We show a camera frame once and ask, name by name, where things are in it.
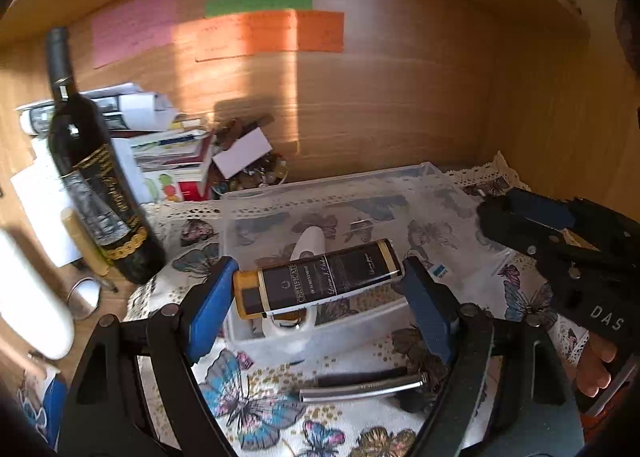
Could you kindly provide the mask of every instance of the screw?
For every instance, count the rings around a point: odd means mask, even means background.
[[[578,280],[578,278],[580,278],[580,269],[573,265],[569,268],[568,273],[569,277],[572,278],[572,280]]]
[[[162,316],[171,317],[177,315],[178,310],[180,310],[180,308],[178,307],[177,303],[168,303],[167,305],[162,307],[160,313],[162,314]]]
[[[105,314],[98,320],[98,324],[100,325],[100,327],[108,327],[115,321],[115,319],[116,316],[114,316],[113,314]]]
[[[480,308],[475,303],[463,303],[460,306],[460,314],[468,318],[473,318],[479,312]]]
[[[540,316],[538,314],[527,314],[525,321],[532,327],[540,327],[542,325],[542,321],[540,320]]]

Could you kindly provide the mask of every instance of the pink paper note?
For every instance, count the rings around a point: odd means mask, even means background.
[[[172,42],[176,0],[131,0],[92,20],[94,68]]]

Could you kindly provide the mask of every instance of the wooden handle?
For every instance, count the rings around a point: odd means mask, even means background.
[[[33,374],[33,376],[36,376],[38,379],[47,379],[47,369],[45,369],[41,363],[28,357],[27,354],[18,351],[7,339],[3,338],[2,335],[0,335],[0,351],[27,373]]]
[[[104,277],[109,272],[109,264],[101,255],[94,241],[89,237],[84,226],[80,222],[78,214],[72,208],[65,208],[60,214],[60,219],[65,225],[66,232],[76,244],[78,251],[82,254],[86,265],[100,277]]]

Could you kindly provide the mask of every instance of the clear plastic container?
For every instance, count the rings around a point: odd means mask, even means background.
[[[222,252],[240,269],[287,262],[309,226],[334,251],[388,238],[399,259],[418,256],[436,279],[456,287],[498,271],[511,250],[478,228],[476,203],[430,163],[228,193],[220,202]],[[261,321],[239,318],[225,336],[264,365],[351,350],[406,325],[409,307],[397,285],[383,285],[319,306],[316,327],[265,338]]]

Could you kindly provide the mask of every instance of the green paper note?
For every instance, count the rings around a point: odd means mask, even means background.
[[[223,14],[281,9],[312,9],[311,0],[209,0],[205,18]]]

